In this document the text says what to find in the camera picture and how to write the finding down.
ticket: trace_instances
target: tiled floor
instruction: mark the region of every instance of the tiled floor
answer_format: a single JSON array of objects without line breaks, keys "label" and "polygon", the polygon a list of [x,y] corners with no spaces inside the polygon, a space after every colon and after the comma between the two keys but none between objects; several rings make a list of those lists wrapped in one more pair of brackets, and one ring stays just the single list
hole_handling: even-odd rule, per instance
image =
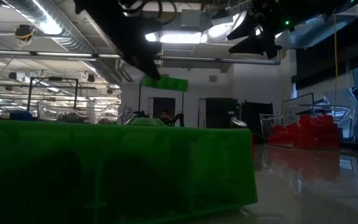
[{"label": "tiled floor", "polygon": [[257,204],[192,223],[358,223],[358,153],[260,146],[254,162]]}]

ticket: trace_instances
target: person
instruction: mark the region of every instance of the person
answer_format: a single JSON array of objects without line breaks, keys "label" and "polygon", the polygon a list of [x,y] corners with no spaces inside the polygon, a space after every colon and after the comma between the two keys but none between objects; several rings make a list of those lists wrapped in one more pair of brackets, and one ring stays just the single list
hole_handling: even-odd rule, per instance
[{"label": "person", "polygon": [[163,110],[160,115],[160,120],[167,126],[171,126],[171,115],[169,110]]}]

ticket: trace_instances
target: blue object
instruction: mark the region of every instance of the blue object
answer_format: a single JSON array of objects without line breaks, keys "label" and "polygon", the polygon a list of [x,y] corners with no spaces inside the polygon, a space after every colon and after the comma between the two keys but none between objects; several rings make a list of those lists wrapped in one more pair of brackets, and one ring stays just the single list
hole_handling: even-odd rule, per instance
[{"label": "blue object", "polygon": [[32,114],[28,111],[13,111],[9,115],[9,119],[17,121],[32,121]]}]

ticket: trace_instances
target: ceiling duct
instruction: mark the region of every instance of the ceiling duct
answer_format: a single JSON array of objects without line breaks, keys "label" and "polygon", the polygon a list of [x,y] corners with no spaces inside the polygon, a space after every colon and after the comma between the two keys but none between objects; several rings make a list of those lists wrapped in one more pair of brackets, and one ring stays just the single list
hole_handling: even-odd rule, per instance
[{"label": "ceiling duct", "polygon": [[[54,39],[54,41],[74,53],[93,53],[96,49],[84,38],[64,13],[51,0],[3,0],[16,12],[22,14],[28,21],[46,34],[59,34],[69,38]],[[101,59],[84,62],[90,68],[100,72],[109,83],[122,82],[121,76]]]}]

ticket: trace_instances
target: floor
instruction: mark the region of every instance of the floor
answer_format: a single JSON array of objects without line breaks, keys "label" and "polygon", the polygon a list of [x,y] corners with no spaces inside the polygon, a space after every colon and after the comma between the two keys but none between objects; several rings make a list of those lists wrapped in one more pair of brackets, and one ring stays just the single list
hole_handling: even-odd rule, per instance
[{"label": "floor", "polygon": [[358,223],[358,152],[260,146],[254,162],[258,203],[191,223]]}]

